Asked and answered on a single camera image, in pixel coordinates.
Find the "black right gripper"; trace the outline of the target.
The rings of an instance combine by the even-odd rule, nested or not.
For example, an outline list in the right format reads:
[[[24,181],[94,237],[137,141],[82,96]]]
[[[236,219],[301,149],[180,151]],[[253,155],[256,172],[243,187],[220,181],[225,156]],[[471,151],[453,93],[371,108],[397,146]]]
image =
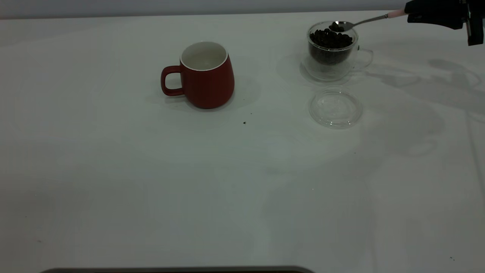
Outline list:
[[[439,25],[453,30],[466,23],[468,45],[484,43],[484,0],[411,0],[405,4],[408,23]]]

